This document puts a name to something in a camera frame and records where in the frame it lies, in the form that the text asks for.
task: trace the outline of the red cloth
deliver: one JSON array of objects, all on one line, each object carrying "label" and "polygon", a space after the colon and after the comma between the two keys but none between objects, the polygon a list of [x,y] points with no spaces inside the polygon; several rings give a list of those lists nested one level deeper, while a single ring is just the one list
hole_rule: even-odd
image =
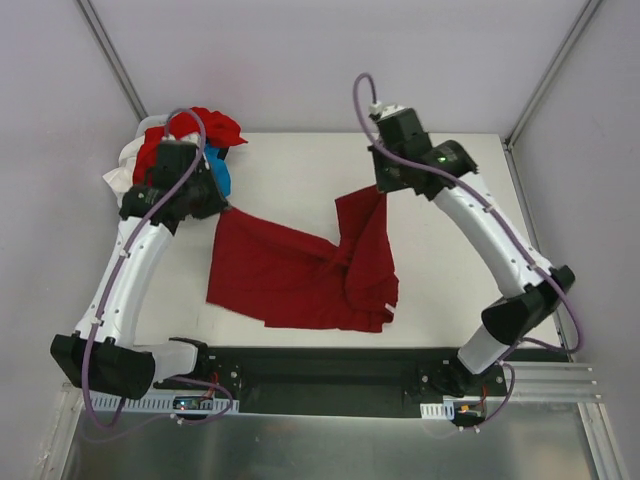
[{"label": "red cloth", "polygon": [[267,327],[381,332],[393,320],[398,279],[386,196],[375,187],[336,200],[340,245],[252,217],[220,216],[207,302]]},{"label": "red cloth", "polygon": [[[193,107],[196,115],[200,117],[207,132],[209,144],[217,148],[229,148],[247,143],[240,137],[240,125],[231,117],[215,111],[210,112],[206,108]],[[179,113],[171,119],[169,133],[176,138],[182,138],[190,133],[199,133],[198,124],[188,113]],[[133,170],[133,183],[144,183],[144,175],[149,167],[156,164],[156,147],[164,136],[164,126],[148,128],[144,134],[144,144],[138,151],[136,166]]]}]

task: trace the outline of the white table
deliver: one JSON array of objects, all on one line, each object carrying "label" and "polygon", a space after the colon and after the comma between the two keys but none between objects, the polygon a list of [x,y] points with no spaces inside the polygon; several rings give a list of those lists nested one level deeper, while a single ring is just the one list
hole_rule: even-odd
[{"label": "white table", "polygon": [[[334,199],[374,183],[361,134],[246,134],[231,149],[231,203],[247,213],[339,241]],[[433,135],[460,142],[478,163],[514,225],[524,220],[497,135]],[[158,265],[139,317],[136,343],[183,336],[218,346],[457,347],[500,295],[479,255],[426,198],[388,197],[388,232],[400,280],[393,323],[379,334],[266,328],[262,321],[206,304],[217,217],[183,222]],[[532,336],[557,343],[551,318]]]}]

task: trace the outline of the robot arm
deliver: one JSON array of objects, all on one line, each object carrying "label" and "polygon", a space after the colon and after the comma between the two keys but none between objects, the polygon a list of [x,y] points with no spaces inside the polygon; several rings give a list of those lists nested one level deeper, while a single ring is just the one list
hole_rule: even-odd
[{"label": "robot arm", "polygon": [[[162,142],[157,148],[156,166],[148,172],[153,175],[153,186],[134,185],[125,194],[115,246],[96,294],[74,333],[56,335],[51,344],[52,356],[74,386],[81,387],[83,354],[96,323],[99,328],[89,364],[91,390],[137,400],[153,382],[191,373],[197,362],[206,358],[206,345],[187,339],[169,339],[161,345],[133,345],[149,282],[180,221],[186,215],[206,218],[228,207],[206,159],[200,160],[189,179],[124,250],[145,214],[183,176],[195,154],[196,146],[191,143]],[[109,278],[123,256],[125,260],[109,285]],[[107,301],[102,312],[98,312],[105,291]]]},{"label": "robot arm", "polygon": [[[482,312],[482,325],[463,345],[449,364],[430,376],[431,385],[440,392],[463,396],[475,386],[483,374],[531,329],[553,313],[559,298],[537,269],[551,277],[563,291],[568,291],[575,277],[569,267],[555,268],[537,252],[506,219],[478,173],[477,165],[460,144],[449,140],[434,147],[423,131],[413,109],[391,105],[372,112],[381,143],[392,153],[416,163],[445,171],[455,176],[487,200],[490,207],[462,187],[434,173],[397,164],[374,146],[376,183],[382,192],[413,188],[425,195],[447,214],[462,230],[489,267],[502,298]],[[491,210],[505,218],[515,239],[533,258],[531,268],[515,247]]]}]

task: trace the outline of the cable connector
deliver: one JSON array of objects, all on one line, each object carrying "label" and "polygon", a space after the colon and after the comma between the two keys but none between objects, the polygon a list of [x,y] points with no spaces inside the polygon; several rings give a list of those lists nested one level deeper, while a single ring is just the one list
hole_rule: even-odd
[{"label": "cable connector", "polygon": [[369,105],[369,116],[371,118],[378,118],[382,114],[383,109],[384,105],[382,105],[382,102],[374,102]]}]

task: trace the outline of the white wall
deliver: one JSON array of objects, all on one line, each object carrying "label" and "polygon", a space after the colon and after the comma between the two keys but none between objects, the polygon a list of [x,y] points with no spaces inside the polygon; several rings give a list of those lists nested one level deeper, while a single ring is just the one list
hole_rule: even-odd
[{"label": "white wall", "polygon": [[100,173],[135,119],[73,2],[9,2],[0,32],[0,465],[21,480],[63,381],[49,344],[80,318],[113,242]]},{"label": "white wall", "polygon": [[605,2],[516,145],[542,246],[571,297],[631,478],[640,478],[640,2]]},{"label": "white wall", "polygon": [[356,131],[351,84],[425,128],[507,135],[585,0],[94,0],[152,114],[248,131]]}]

